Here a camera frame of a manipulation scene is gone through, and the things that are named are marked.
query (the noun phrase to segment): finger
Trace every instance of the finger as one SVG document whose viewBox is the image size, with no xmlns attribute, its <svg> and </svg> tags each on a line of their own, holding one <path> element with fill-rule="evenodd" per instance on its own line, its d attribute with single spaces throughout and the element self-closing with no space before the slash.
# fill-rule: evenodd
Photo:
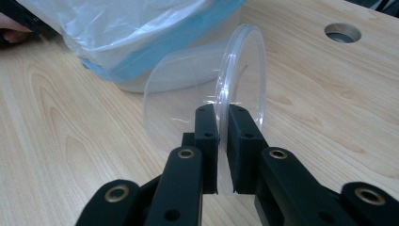
<svg viewBox="0 0 399 226">
<path fill-rule="evenodd" d="M 14 20 L 10 19 L 8 16 L 4 15 L 0 12 L 0 28 L 6 28 L 10 30 L 17 30 L 17 31 L 31 31 L 29 28 L 22 26 L 15 22 Z"/>
<path fill-rule="evenodd" d="M 9 43 L 18 43 L 27 39 L 30 33 L 23 31 L 8 30 L 3 32 L 3 38 Z"/>
</svg>

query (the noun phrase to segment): white plastic bag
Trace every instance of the white plastic bag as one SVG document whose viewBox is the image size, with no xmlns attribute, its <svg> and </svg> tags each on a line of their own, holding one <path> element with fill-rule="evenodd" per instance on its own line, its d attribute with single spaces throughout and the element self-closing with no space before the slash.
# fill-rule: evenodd
<svg viewBox="0 0 399 226">
<path fill-rule="evenodd" d="M 184 48 L 244 0 L 19 0 L 60 33 L 82 62 L 121 82 Z"/>
</svg>

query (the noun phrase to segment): transparent plastic cup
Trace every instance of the transparent plastic cup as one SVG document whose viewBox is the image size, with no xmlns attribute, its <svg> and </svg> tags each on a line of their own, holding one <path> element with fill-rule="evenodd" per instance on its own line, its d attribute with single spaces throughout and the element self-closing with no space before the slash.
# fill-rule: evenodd
<svg viewBox="0 0 399 226">
<path fill-rule="evenodd" d="M 213 104 L 220 135 L 218 191 L 232 193 L 226 155 L 229 104 L 240 105 L 262 128 L 266 101 L 262 33 L 242 24 L 228 42 L 182 50 L 166 56 L 152 71 L 144 92 L 144 122 L 157 149 L 181 146 L 194 132 L 195 111 Z"/>
</svg>

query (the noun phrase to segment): wooden tabletop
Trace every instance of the wooden tabletop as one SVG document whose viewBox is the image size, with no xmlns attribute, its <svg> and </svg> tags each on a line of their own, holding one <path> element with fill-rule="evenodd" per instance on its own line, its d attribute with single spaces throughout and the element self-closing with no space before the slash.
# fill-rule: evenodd
<svg viewBox="0 0 399 226">
<path fill-rule="evenodd" d="M 399 199 L 398 19 L 344 1 L 249 0 L 263 31 L 263 135 L 323 185 L 378 186 Z M 351 24 L 354 43 L 325 35 Z M 86 70 L 60 37 L 0 50 L 0 225 L 73 225 L 103 184 L 143 185 L 167 156 L 143 127 L 142 94 Z M 253 196 L 205 196 L 203 225 L 259 225 Z"/>
</svg>

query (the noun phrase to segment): metal ring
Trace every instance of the metal ring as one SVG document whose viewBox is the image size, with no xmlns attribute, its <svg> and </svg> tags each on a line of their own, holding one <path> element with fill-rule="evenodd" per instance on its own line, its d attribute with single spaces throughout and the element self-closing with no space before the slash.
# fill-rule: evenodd
<svg viewBox="0 0 399 226">
<path fill-rule="evenodd" d="M 112 193 L 117 190 L 121 190 L 122 194 L 119 196 L 113 195 Z M 119 202 L 124 198 L 126 198 L 128 195 L 129 195 L 129 187 L 126 185 L 119 185 L 111 187 L 109 190 L 107 190 L 105 193 L 105 199 L 108 202 Z"/>
<path fill-rule="evenodd" d="M 358 187 L 355 189 L 355 194 L 364 202 L 373 205 L 383 205 L 385 204 L 385 199 L 380 194 L 376 193 L 372 189 Z"/>
<path fill-rule="evenodd" d="M 192 150 L 190 150 L 190 149 L 183 149 L 183 150 L 180 150 L 177 153 L 177 155 L 180 158 L 192 158 L 192 157 L 194 157 L 195 153 Z"/>
<path fill-rule="evenodd" d="M 277 158 L 277 159 L 285 159 L 288 157 L 287 153 L 280 150 L 272 150 L 269 152 L 270 156 Z"/>
</svg>

